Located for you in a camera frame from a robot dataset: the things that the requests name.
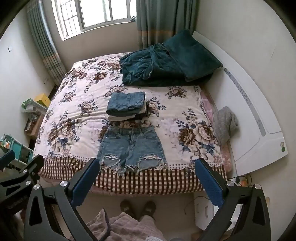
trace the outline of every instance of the white wall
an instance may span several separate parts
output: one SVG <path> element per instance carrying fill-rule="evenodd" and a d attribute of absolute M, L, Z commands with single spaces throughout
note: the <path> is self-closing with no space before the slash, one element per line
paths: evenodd
<path fill-rule="evenodd" d="M 283 131 L 288 156 L 251 174 L 270 197 L 271 235 L 277 240 L 296 212 L 296 43 L 263 0 L 201 0 L 197 31 L 245 69 Z"/>
<path fill-rule="evenodd" d="M 52 39 L 68 71 L 75 62 L 80 60 L 138 50 L 138 32 L 135 22 L 92 29 L 62 41 L 54 18 L 52 2 L 46 0 L 43 1 L 43 5 Z"/>
<path fill-rule="evenodd" d="M 50 79 L 33 42 L 24 8 L 0 39 L 0 136 L 5 132 L 28 145 L 24 134 L 28 114 L 20 112 L 21 103 L 50 93 L 54 84 L 49 80 L 45 85 L 45 78 Z"/>

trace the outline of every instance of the metal screw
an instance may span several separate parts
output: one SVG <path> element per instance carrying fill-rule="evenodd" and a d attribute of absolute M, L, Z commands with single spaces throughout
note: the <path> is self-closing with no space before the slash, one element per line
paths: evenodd
<path fill-rule="evenodd" d="M 67 181 L 61 181 L 61 183 L 60 183 L 60 185 L 61 185 L 62 187 L 65 187 L 65 186 L 67 186 L 67 184 L 68 184 L 68 182 L 67 182 Z"/>
<path fill-rule="evenodd" d="M 37 189 L 39 189 L 39 187 L 40 187 L 40 185 L 39 185 L 39 184 L 36 184 L 36 185 L 34 185 L 34 186 L 33 186 L 34 190 L 37 190 Z"/>
<path fill-rule="evenodd" d="M 227 186 L 233 187 L 234 186 L 234 182 L 229 180 L 226 182 Z"/>
<path fill-rule="evenodd" d="M 261 189 L 261 186 L 259 184 L 255 184 L 255 188 L 260 190 Z"/>

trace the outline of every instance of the shorts waistband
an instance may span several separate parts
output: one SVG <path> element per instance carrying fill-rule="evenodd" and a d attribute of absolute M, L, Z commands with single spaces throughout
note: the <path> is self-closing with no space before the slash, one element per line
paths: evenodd
<path fill-rule="evenodd" d="M 120 128 L 117 126 L 109 126 L 109 128 L 114 133 L 119 134 L 142 134 L 143 132 L 146 132 L 147 130 L 153 129 L 154 126 L 148 126 L 148 127 L 133 127 L 133 128 Z"/>

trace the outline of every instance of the curtain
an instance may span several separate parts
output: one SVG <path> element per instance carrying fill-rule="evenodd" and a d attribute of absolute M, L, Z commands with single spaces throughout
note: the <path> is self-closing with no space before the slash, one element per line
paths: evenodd
<path fill-rule="evenodd" d="M 195 30 L 198 0 L 136 0 L 139 48 L 162 43 L 179 30 Z"/>
<path fill-rule="evenodd" d="M 65 77 L 66 69 L 52 41 L 42 0 L 31 0 L 27 5 L 27 16 L 31 33 L 43 63 L 53 81 L 59 86 Z"/>

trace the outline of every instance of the gray cloth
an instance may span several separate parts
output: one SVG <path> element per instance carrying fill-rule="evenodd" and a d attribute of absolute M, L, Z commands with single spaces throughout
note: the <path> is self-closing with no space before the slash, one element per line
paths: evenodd
<path fill-rule="evenodd" d="M 182 29 L 193 34 L 198 0 L 136 0 L 139 49 L 162 43 Z"/>
<path fill-rule="evenodd" d="M 237 117 L 228 106 L 224 106 L 221 110 L 214 112 L 213 129 L 219 145 L 224 145 L 238 131 Z"/>

